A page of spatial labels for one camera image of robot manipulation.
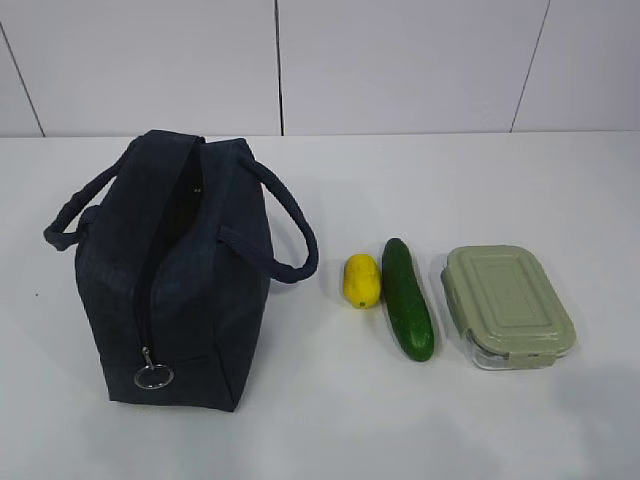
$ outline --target cucumber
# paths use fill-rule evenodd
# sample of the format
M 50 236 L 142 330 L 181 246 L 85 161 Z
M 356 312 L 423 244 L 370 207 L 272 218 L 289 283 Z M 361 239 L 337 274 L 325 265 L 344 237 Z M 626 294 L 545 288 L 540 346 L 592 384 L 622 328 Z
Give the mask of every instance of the cucumber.
M 384 247 L 382 288 L 398 343 L 409 358 L 426 362 L 435 345 L 433 326 L 413 271 L 411 253 L 399 238 L 392 238 Z

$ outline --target bag handle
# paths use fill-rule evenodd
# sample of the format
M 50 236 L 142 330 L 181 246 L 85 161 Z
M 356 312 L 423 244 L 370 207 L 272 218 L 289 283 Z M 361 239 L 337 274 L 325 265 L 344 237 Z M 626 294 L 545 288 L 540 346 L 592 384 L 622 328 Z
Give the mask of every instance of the bag handle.
M 125 150 L 122 156 L 116 163 L 107 168 L 104 172 L 98 175 L 96 178 L 87 183 L 82 190 L 76 192 L 67 203 L 64 204 L 60 213 L 56 219 L 49 225 L 44 231 L 45 240 L 53 245 L 56 250 L 63 251 L 69 248 L 71 245 L 80 241 L 82 234 L 95 218 L 96 209 L 93 207 L 87 208 L 80 220 L 78 221 L 78 228 L 75 232 L 65 233 L 65 229 L 76 218 L 80 212 L 87 206 L 87 204 L 98 194 L 100 191 L 114 178 L 125 159 L 133 150 L 136 141 L 134 140 L 129 144 L 129 147 Z
M 282 283 L 296 283 L 305 278 L 309 278 L 318 268 L 318 242 L 309 223 L 304 218 L 298 203 L 287 187 L 285 187 L 280 179 L 267 167 L 253 159 L 247 159 L 245 157 L 241 158 L 241 164 L 267 187 L 267 190 L 271 192 L 291 216 L 304 236 L 309 256 L 300 268 L 294 268 L 291 265 L 280 263 L 273 258 L 272 254 L 265 252 L 240 233 L 224 225 L 220 227 L 218 239 L 227 244 L 227 246 L 251 265 L 267 272 L 274 280 Z

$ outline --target yellow lemon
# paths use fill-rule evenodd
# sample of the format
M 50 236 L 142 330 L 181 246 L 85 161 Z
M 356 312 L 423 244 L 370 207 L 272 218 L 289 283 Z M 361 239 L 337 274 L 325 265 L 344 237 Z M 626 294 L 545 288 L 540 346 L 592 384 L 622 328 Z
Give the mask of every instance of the yellow lemon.
M 369 308 L 378 303 L 381 285 L 380 269 L 373 257 L 359 253 L 347 260 L 343 293 L 355 308 Z

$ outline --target table surface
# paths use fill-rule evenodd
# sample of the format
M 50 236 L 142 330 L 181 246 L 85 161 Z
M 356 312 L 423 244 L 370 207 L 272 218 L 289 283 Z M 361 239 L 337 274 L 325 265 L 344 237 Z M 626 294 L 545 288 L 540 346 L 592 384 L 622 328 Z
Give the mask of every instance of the table surface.
M 317 232 L 318 273 L 274 283 L 237 412 L 111 403 L 73 273 L 43 228 L 126 138 L 0 140 L 0 478 L 623 479 L 640 468 L 640 133 L 250 138 Z M 268 200 L 275 249 L 300 263 Z M 408 360 L 384 310 L 350 308 L 344 260 L 410 246 L 436 354 Z M 578 346 L 487 372 L 439 272 L 462 245 L 541 261 Z

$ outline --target food container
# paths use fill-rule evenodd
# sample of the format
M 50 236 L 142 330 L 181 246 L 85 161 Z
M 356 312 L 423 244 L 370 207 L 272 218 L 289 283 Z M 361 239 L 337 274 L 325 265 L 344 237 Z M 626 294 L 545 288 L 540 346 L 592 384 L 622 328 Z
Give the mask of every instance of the food container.
M 523 248 L 457 248 L 447 257 L 442 283 L 460 336 L 480 368 L 546 367 L 576 341 L 542 266 Z

